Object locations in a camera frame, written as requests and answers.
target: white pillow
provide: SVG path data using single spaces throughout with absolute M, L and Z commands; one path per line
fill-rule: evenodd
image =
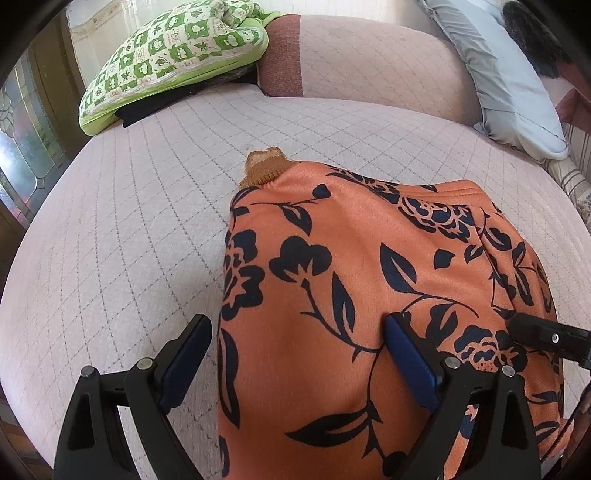
M 452 41 L 476 85 L 479 132 L 534 160 L 569 154 L 558 114 L 523 52 L 489 13 L 467 0 L 420 0 Z

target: green patterned cushion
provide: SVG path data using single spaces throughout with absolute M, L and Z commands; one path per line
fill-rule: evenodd
M 265 26 L 279 12 L 243 0 L 197 0 L 140 27 L 105 63 L 80 103 L 80 127 L 96 135 L 121 106 L 207 80 L 260 59 Z

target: orange floral garment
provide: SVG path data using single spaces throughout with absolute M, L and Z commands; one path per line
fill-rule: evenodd
M 525 378 L 540 454 L 549 448 L 563 424 L 561 362 L 505 328 L 514 312 L 556 320 L 548 282 L 476 184 L 404 186 L 301 162 L 241 190 L 230 213 L 218 340 L 224 478 L 389 478 L 428 418 L 384 346 L 391 312 L 408 312 L 420 336 L 462 362 L 511 365 Z M 446 478 L 475 414 L 466 411 Z

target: striped fabric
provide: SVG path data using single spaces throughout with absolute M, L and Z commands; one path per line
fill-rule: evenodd
M 591 233 L 591 135 L 570 124 L 563 124 L 570 144 L 568 158 L 544 162 L 544 169 L 560 185 Z

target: brown knit cuff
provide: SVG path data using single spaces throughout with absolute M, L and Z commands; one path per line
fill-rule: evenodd
M 277 147 L 250 152 L 244 165 L 246 177 L 240 182 L 240 188 L 245 189 L 269 183 L 296 163 L 289 160 Z

